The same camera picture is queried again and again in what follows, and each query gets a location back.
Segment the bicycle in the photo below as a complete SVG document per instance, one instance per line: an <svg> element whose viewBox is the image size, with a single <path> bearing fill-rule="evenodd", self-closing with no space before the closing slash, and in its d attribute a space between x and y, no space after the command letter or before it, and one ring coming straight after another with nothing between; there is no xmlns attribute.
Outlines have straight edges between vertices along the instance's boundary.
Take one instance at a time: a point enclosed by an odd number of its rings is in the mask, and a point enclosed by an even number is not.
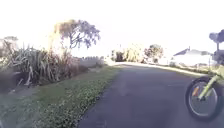
<svg viewBox="0 0 224 128"><path fill-rule="evenodd" d="M224 30L211 38L215 42L224 41ZM214 60L224 62L224 54L217 52ZM193 80L187 88L185 94L185 103L191 116L200 121L212 121L223 108L222 84L219 80L224 80L224 63L220 63L217 71L212 71L212 76L203 76Z"/></svg>

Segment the grass verge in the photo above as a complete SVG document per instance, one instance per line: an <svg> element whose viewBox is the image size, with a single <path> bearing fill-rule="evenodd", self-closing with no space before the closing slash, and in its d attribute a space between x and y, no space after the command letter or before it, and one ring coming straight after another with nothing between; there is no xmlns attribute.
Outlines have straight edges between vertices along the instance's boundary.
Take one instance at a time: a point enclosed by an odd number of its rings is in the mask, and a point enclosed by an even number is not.
<svg viewBox="0 0 224 128"><path fill-rule="evenodd" d="M74 128L100 97L118 68L105 67L70 80L0 96L0 119L5 127Z"/></svg>

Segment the paved path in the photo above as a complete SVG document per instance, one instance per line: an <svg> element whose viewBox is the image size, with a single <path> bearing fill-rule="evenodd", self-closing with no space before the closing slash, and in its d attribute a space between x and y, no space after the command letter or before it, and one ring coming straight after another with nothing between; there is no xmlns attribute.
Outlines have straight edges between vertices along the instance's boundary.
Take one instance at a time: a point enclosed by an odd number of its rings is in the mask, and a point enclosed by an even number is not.
<svg viewBox="0 0 224 128"><path fill-rule="evenodd" d="M79 128L224 128L191 118L184 104L193 77L156 68L128 66L90 109Z"/></svg>

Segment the sky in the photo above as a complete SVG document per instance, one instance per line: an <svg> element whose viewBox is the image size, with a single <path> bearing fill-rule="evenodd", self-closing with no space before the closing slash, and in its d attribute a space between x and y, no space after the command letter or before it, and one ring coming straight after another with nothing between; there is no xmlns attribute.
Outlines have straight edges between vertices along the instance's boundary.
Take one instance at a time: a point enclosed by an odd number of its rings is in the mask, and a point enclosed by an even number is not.
<svg viewBox="0 0 224 128"><path fill-rule="evenodd" d="M101 55L130 43L160 44L171 54L189 46L214 52L216 44L209 33L224 29L223 4L222 0L1 0L0 37L14 35L44 46L55 23L81 19L101 31L101 40L88 50L74 50L78 56Z"/></svg>

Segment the white house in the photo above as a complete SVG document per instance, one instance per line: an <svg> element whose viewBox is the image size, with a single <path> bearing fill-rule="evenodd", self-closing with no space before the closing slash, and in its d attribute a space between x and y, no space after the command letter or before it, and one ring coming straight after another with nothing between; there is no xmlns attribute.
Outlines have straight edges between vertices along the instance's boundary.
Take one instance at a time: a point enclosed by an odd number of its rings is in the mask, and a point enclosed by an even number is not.
<svg viewBox="0 0 224 128"><path fill-rule="evenodd" d="M216 61L212 60L212 54L207 51L199 51L187 48L176 53L173 56L172 62L183 64L185 66L196 66L198 64L210 66L214 65Z"/></svg>

